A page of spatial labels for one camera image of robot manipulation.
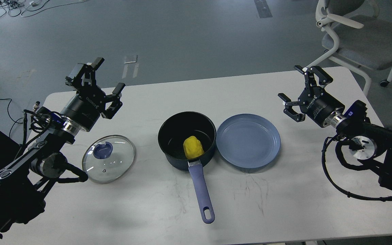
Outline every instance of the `gray floor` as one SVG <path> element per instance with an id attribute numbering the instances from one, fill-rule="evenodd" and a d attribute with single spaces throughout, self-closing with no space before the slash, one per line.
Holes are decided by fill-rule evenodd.
<path id="1" fill-rule="evenodd" d="M 54 0 L 49 6 L 67 2 Z M 98 84 L 105 88 L 117 82 L 139 85 L 289 71 L 322 54 L 323 33 L 314 18 L 317 0 L 267 2 L 273 17 L 263 19 L 253 0 L 89 0 L 28 18 L 4 16 L 0 98 L 12 98 L 10 114 L 20 118 L 22 109 L 30 109 L 36 100 L 70 91 L 64 77 L 76 63 L 98 56 L 105 58 L 97 72 Z M 379 18 L 392 22 L 392 1 L 378 3 Z M 364 5 L 357 12 L 371 15 L 372 8 Z M 123 79 L 124 60 L 131 55 L 138 55 L 138 70 L 129 65 Z M 375 82 L 368 98 L 382 123 L 392 129 L 392 84 L 378 85 L 388 72 L 370 73 Z M 364 80 L 355 78 L 363 87 Z M 0 101 L 0 130 L 6 134 L 12 126 L 7 103 Z M 12 138 L 21 140 L 20 126 Z M 377 241 L 392 244 L 392 237 L 327 244 L 383 244 Z"/>

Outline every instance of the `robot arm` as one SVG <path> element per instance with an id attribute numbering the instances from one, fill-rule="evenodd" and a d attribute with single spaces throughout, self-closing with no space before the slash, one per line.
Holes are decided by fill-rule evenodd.
<path id="1" fill-rule="evenodd" d="M 323 168 L 328 179 L 348 197 L 362 200 L 392 200 L 392 197 L 372 198 L 351 194 L 333 183 L 325 168 L 326 148 L 330 142 L 338 141 L 336 155 L 343 166 L 357 171 L 369 169 L 379 175 L 380 186 L 392 190 L 392 130 L 371 124 L 367 118 L 365 103 L 359 100 L 343 114 L 344 105 L 324 89 L 333 79 L 322 68 L 312 66 L 306 71 L 303 71 L 300 66 L 295 66 L 295 68 L 305 77 L 305 89 L 302 94 L 296 102 L 291 102 L 291 99 L 283 93 L 279 93 L 278 96 L 284 101 L 284 113 L 293 120 L 304 121 L 305 115 L 308 115 L 320 127 L 331 125 L 336 129 L 337 135 L 328 143 L 327 139 L 322 150 Z M 320 86 L 317 86 L 314 76 L 318 76 Z M 297 113 L 292 109 L 296 105 L 300 107 L 302 113 Z M 343 146 L 348 146 L 353 156 L 362 165 L 356 166 L 347 163 L 341 151 Z M 386 152 L 386 156 L 383 163 L 375 160 L 384 152 Z"/>
<path id="2" fill-rule="evenodd" d="M 34 115 L 34 119 L 46 127 L 27 152 L 0 169 L 0 232 L 8 231 L 15 222 L 26 224 L 43 213 L 44 198 L 55 183 L 88 179 L 84 171 L 67 162 L 60 149 L 65 143 L 72 144 L 80 130 L 90 131 L 99 115 L 111 119 L 122 106 L 120 98 L 125 84 L 119 83 L 111 95 L 106 95 L 96 85 L 95 71 L 103 61 L 103 58 L 97 58 L 93 64 L 78 64 L 66 77 L 66 84 L 75 88 L 77 93 L 61 113 L 45 107 L 39 108 L 37 113 L 24 111 Z M 42 176 L 36 184 L 28 179 L 30 170 Z M 66 170 L 77 177 L 60 178 Z"/>

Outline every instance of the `yellow sponge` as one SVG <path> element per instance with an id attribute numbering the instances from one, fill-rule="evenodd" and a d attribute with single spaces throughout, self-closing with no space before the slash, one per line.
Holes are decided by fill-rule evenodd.
<path id="1" fill-rule="evenodd" d="M 204 154 L 202 144 L 195 136 L 190 136 L 184 141 L 184 153 L 187 159 L 199 157 Z"/>

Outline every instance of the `chair wheel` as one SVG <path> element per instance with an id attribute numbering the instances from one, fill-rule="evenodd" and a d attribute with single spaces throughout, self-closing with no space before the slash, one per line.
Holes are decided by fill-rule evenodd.
<path id="1" fill-rule="evenodd" d="M 383 79 L 383 80 L 379 83 L 379 85 L 380 85 L 381 87 L 386 87 L 388 84 L 389 84 L 389 82 L 387 81 L 387 79 Z"/>

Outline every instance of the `white table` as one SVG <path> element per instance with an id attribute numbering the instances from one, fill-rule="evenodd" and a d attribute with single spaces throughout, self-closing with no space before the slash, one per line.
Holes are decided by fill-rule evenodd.
<path id="1" fill-rule="evenodd" d="M 346 107 L 356 99 L 366 102 L 372 122 L 380 124 L 350 71 L 325 70 L 334 77 L 329 93 Z M 136 146 L 132 168 L 109 184 L 56 184 L 45 213 L 27 225 L 14 224 L 0 244 L 248 244 L 392 234 L 392 202 L 347 198 L 326 179 L 322 143 L 334 129 L 321 129 L 309 118 L 297 123 L 283 113 L 277 94 L 296 99 L 303 87 L 297 71 L 126 87 L 116 116 L 100 118 L 62 153 L 81 167 L 92 142 L 121 134 Z M 59 111 L 71 96 L 51 94 L 45 106 Z M 217 127 L 235 114 L 255 113 L 281 136 L 280 154 L 264 171 L 241 172 L 218 152 L 204 167 L 216 214 L 210 225 L 201 220 L 190 175 L 172 167 L 157 143 L 161 124 L 182 111 L 201 112 Z M 336 183 L 358 194 L 392 194 L 378 186 L 372 172 L 344 169 L 333 147 L 327 160 Z"/>

